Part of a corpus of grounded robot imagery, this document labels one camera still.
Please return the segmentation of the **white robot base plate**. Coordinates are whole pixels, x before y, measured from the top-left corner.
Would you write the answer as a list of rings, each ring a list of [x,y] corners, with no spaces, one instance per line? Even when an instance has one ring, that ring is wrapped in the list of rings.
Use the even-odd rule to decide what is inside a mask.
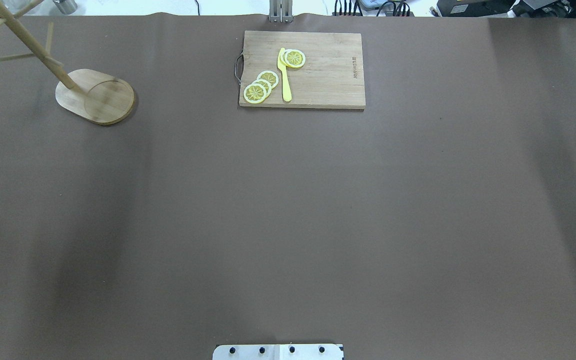
[[[342,344],[222,344],[215,347],[213,360],[344,360]]]

